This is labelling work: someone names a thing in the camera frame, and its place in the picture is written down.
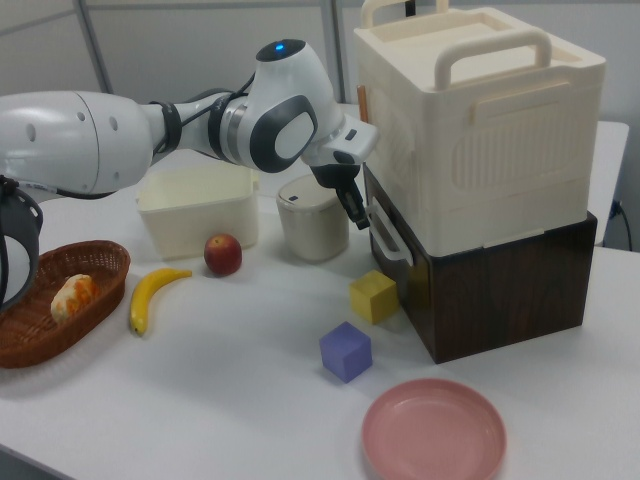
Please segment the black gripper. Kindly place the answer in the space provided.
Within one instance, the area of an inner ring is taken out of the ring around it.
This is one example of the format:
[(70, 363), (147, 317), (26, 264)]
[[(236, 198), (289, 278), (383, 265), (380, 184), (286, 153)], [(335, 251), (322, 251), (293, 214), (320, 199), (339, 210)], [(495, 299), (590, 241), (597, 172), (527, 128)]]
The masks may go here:
[(359, 230), (367, 228), (369, 219), (366, 205), (355, 178), (360, 172), (359, 165), (332, 164), (311, 168), (318, 184), (334, 189), (348, 218)]

